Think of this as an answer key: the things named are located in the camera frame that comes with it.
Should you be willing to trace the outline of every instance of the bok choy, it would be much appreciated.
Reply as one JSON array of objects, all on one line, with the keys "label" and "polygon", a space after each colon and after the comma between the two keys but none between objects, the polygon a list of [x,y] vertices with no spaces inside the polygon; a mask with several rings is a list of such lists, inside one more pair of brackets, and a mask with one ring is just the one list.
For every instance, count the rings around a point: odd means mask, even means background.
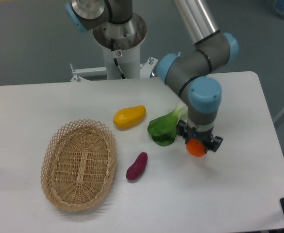
[{"label": "bok choy", "polygon": [[187,112],[188,107],[181,102],[172,112],[150,121],[147,131],[154,142],[162,147],[172,144],[177,135],[177,123],[187,115]]}]

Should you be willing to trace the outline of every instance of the wicker basket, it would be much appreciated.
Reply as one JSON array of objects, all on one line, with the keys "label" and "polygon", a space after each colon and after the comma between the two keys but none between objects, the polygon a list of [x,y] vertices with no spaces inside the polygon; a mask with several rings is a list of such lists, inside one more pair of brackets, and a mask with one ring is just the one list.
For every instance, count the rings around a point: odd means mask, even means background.
[{"label": "wicker basket", "polygon": [[116,169],[114,135],[94,120],[71,122],[54,135],[41,169],[42,189],[61,210],[80,211],[100,203]]}]

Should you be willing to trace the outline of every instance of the white table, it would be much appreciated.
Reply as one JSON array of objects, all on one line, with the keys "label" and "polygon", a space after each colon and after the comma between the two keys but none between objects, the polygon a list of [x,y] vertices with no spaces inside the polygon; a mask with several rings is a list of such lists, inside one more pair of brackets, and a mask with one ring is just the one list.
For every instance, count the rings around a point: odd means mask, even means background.
[{"label": "white table", "polygon": [[[150,120],[178,97],[158,78],[0,86],[0,233],[223,233],[284,227],[284,158],[255,73],[211,75],[223,89],[214,134],[216,153],[189,155],[184,140],[152,142]],[[146,119],[119,131],[113,115],[145,105]],[[66,123],[90,118],[116,136],[117,170],[104,202],[82,213],[59,211],[45,198],[40,171],[51,137]],[[136,183],[126,170],[145,151]]]}]

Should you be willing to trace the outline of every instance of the yellow fruit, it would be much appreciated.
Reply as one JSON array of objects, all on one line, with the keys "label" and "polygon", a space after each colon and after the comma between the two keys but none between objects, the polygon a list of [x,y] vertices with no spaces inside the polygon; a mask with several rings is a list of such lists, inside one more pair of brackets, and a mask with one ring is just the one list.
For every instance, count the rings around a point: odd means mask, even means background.
[{"label": "yellow fruit", "polygon": [[126,129],[140,123],[146,115],[144,105],[123,108],[114,115],[114,123],[121,129]]}]

